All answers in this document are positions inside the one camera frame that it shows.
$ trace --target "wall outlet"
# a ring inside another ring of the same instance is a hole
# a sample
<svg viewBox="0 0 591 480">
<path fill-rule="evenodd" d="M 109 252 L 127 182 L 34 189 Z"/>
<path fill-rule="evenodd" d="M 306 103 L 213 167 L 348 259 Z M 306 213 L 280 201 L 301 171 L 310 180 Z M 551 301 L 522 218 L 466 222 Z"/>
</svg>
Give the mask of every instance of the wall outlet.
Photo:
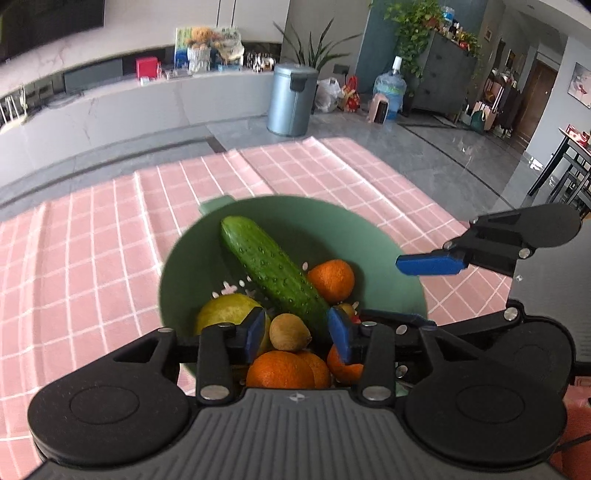
<svg viewBox="0 0 591 480">
<path fill-rule="evenodd" d="M 338 63 L 335 63 L 335 66 L 333 67 L 333 73 L 335 75 L 348 75 L 349 74 L 349 66 L 348 65 L 339 65 Z"/>
</svg>

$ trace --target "television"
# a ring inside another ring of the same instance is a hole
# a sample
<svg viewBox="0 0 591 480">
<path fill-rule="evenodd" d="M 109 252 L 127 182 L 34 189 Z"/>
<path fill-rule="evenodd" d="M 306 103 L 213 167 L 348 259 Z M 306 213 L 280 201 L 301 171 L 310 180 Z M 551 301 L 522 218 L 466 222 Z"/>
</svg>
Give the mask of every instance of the television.
<svg viewBox="0 0 591 480">
<path fill-rule="evenodd" d="M 15 0 L 0 13 L 0 62 L 40 45 L 102 27 L 105 0 Z"/>
</svg>

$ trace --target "potted plant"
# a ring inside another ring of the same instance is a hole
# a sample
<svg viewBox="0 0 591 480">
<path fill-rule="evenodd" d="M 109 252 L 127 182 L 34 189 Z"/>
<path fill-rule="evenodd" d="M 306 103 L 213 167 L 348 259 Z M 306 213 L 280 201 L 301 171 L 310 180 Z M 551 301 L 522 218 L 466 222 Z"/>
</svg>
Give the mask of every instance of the potted plant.
<svg viewBox="0 0 591 480">
<path fill-rule="evenodd" d="M 402 57 L 402 74 L 420 78 L 423 74 L 417 59 L 429 44 L 431 31 L 443 22 L 437 0 L 413 0 L 389 5 L 386 20 L 398 24 L 396 53 Z"/>
<path fill-rule="evenodd" d="M 295 52 L 296 58 L 290 59 L 291 61 L 299 63 L 300 65 L 308 65 L 308 67 L 312 67 L 318 71 L 321 71 L 322 67 L 324 67 L 324 65 L 326 65 L 329 61 L 339 59 L 342 57 L 348 57 L 350 55 L 350 53 L 331 53 L 337 45 L 340 45 L 346 41 L 353 40 L 354 38 L 361 36 L 361 33 L 358 33 L 356 35 L 351 35 L 350 37 L 343 38 L 342 40 L 329 41 L 327 44 L 324 44 L 324 38 L 326 34 L 329 32 L 330 27 L 332 26 L 334 21 L 335 19 L 333 18 L 328 23 L 328 25 L 326 25 L 326 28 L 320 35 L 320 39 L 316 45 L 314 45 L 313 43 L 312 32 L 310 32 L 310 39 L 306 48 L 304 48 L 300 36 L 297 34 L 296 30 L 293 28 L 291 24 L 288 23 L 287 26 L 289 26 L 293 30 L 297 46 L 286 35 L 285 30 L 283 30 L 275 22 L 273 22 L 273 25 L 275 25 L 275 28 L 281 32 L 287 44 Z"/>
</svg>

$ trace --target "kiwi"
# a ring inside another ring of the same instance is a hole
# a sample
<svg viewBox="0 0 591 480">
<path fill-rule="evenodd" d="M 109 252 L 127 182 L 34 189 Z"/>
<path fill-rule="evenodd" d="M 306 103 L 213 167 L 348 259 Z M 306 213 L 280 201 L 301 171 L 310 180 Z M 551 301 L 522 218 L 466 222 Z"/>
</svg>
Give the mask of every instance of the kiwi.
<svg viewBox="0 0 591 480">
<path fill-rule="evenodd" d="M 269 337 L 273 347 L 284 352 L 299 352 L 312 340 L 302 319 L 291 313 L 282 313 L 273 319 Z"/>
</svg>

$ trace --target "red bag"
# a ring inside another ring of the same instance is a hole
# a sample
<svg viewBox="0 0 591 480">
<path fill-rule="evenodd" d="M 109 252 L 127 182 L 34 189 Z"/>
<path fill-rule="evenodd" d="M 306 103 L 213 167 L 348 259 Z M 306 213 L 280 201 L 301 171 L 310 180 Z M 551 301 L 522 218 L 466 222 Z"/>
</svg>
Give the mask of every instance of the red bag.
<svg viewBox="0 0 591 480">
<path fill-rule="evenodd" d="M 343 112 L 356 112 L 361 107 L 361 99 L 357 93 L 357 77 L 352 76 L 347 80 L 347 84 L 342 88 L 343 98 L 339 103 L 339 108 Z"/>
</svg>

